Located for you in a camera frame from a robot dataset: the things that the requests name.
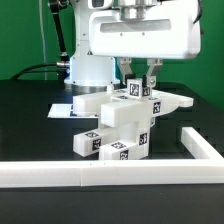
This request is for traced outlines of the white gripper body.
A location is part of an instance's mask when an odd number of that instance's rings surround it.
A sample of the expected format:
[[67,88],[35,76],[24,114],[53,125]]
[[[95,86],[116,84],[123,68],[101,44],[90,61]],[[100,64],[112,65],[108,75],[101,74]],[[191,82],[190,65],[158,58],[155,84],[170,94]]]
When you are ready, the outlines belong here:
[[201,49],[201,0],[114,0],[91,10],[90,51],[98,56],[191,59]]

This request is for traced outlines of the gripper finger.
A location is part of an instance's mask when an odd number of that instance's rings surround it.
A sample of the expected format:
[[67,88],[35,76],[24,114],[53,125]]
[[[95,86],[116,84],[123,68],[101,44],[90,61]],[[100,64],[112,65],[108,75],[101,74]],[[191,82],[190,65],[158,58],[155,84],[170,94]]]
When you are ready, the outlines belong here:
[[120,57],[117,59],[119,70],[122,74],[122,83],[126,84],[128,79],[135,77],[131,69],[132,59],[129,57]]
[[143,76],[143,95],[152,96],[152,90],[156,86],[156,77],[160,73],[163,62],[161,59],[148,59],[147,65],[149,69],[147,73]]

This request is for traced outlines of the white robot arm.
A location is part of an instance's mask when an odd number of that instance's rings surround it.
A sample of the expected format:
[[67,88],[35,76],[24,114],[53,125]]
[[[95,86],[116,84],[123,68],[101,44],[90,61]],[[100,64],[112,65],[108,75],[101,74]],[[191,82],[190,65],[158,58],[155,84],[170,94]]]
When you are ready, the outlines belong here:
[[192,59],[201,49],[201,0],[68,0],[75,16],[75,53],[66,80],[81,92],[125,84],[134,58],[156,84],[165,59]]

